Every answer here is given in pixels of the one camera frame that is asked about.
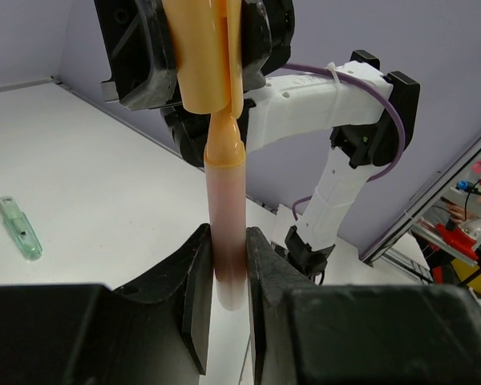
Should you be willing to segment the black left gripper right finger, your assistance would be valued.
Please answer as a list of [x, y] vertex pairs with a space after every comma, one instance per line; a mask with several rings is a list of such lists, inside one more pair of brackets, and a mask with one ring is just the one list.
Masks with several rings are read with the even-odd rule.
[[256, 384], [481, 384], [481, 309], [454, 286], [317, 286], [246, 236]]

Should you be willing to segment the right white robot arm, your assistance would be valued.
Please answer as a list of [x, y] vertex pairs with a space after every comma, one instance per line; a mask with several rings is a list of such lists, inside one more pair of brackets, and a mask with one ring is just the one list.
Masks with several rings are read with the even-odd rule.
[[[103, 97], [157, 109], [205, 171], [221, 304], [249, 300], [256, 384], [481, 384], [481, 310], [448, 285], [319, 286], [362, 187], [409, 145], [419, 84], [354, 51], [340, 67], [289, 62], [290, 1], [97, 1]], [[245, 158], [329, 129], [325, 169], [275, 252], [245, 220]]]

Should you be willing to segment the pink highlighter pen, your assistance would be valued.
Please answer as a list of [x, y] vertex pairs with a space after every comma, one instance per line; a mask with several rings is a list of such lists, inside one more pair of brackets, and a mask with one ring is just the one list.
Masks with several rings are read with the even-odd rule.
[[204, 170], [217, 295], [234, 311], [244, 303], [247, 277], [245, 146], [228, 112], [211, 115]]

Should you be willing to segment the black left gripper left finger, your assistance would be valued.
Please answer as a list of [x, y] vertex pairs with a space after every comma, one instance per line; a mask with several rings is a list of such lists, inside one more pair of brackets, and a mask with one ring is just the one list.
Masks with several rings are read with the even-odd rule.
[[207, 368], [212, 278], [202, 224], [114, 290], [0, 286], [0, 384], [196, 384]]

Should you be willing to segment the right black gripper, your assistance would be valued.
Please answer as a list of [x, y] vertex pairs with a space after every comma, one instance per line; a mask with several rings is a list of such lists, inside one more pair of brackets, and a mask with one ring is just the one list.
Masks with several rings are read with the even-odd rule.
[[262, 88], [265, 76], [288, 62], [294, 30], [292, 0], [241, 2], [243, 91]]

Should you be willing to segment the green highlighter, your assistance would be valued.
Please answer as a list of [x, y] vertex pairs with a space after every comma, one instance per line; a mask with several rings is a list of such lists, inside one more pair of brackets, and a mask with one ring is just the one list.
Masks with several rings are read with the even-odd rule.
[[0, 213], [8, 234], [27, 261], [36, 261], [42, 256], [42, 246], [26, 214], [10, 196], [0, 197]]

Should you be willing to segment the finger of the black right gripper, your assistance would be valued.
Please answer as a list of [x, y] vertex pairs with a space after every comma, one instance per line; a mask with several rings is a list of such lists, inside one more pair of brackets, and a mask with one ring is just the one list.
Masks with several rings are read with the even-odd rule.
[[176, 60], [161, 1], [95, 0], [111, 78], [105, 102], [130, 111], [181, 105]]

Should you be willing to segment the yellow highlighter cap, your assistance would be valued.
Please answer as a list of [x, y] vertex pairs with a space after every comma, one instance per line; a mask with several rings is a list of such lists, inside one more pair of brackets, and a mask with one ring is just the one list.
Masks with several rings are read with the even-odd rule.
[[195, 114], [243, 110], [241, 1], [167, 0], [184, 108]]

